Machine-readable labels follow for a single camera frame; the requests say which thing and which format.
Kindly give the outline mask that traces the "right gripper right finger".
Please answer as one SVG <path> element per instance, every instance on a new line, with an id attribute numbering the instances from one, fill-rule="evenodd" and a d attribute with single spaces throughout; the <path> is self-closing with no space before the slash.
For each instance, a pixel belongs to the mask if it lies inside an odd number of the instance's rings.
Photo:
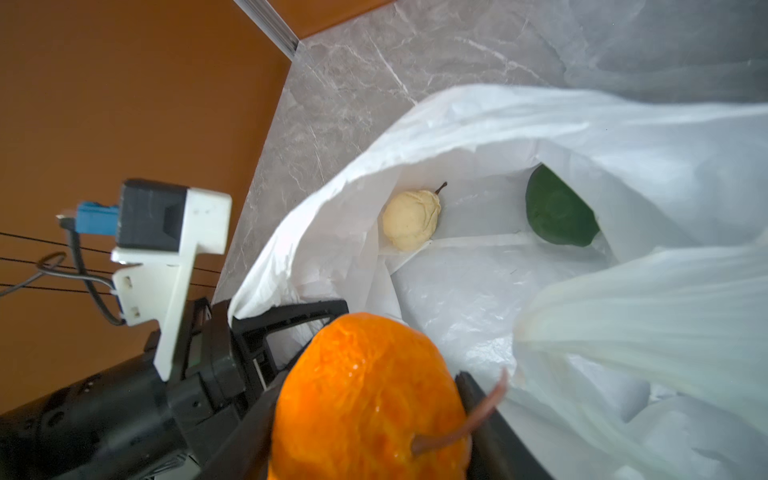
<path id="1" fill-rule="evenodd" d="M 495 411 L 472 434 L 468 480 L 552 480 L 502 415 Z"/>

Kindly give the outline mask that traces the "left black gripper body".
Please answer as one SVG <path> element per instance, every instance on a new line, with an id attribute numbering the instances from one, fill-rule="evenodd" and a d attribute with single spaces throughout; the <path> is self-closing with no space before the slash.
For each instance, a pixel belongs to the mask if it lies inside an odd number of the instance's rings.
<path id="1" fill-rule="evenodd" d="M 275 307 L 229 320 L 227 304 L 184 309 L 171 378 L 153 360 L 159 333 L 139 356 L 32 401 L 1 418 L 5 479 L 157 479 L 200 463 L 192 430 L 229 395 L 266 388 L 288 365 L 273 335 L 347 313 L 343 300 Z"/>

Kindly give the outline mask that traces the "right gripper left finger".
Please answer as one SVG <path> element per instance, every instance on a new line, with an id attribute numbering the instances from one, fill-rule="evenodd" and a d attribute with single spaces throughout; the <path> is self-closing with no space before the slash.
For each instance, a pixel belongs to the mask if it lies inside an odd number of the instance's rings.
<path id="1" fill-rule="evenodd" d="M 223 399 L 192 430 L 191 450 L 200 463 L 199 479 L 264 479 L 270 458 L 277 400 L 289 371 L 266 387 Z"/>

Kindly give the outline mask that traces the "orange fruit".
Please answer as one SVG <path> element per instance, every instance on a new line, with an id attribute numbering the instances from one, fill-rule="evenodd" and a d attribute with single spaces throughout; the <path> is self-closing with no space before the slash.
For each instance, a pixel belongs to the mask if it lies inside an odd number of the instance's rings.
<path id="1" fill-rule="evenodd" d="M 435 344 L 395 320 L 347 314 L 321 329 L 287 375 L 270 479 L 463 479 L 472 433 L 508 374 L 471 411 Z"/>

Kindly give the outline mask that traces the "white plastic bag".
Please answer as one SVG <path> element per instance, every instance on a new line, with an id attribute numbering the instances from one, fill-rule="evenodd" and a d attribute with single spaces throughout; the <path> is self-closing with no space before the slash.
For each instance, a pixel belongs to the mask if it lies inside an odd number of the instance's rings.
<path id="1" fill-rule="evenodd" d="M 536 235 L 541 164 L 594 212 L 588 247 Z M 435 233 L 382 214 L 437 190 Z M 501 85 L 422 101 L 279 224 L 231 320 L 342 299 L 511 387 L 501 414 L 559 479 L 767 475 L 767 107 Z"/>

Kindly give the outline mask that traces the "pale round fruit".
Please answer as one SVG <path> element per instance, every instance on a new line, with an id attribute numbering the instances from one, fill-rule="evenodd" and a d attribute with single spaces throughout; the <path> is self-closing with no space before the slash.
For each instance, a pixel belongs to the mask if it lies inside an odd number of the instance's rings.
<path id="1" fill-rule="evenodd" d="M 441 213 L 437 190 L 404 191 L 393 197 L 382 214 L 382 229 L 392 245 L 400 251 L 419 250 L 436 231 Z"/>

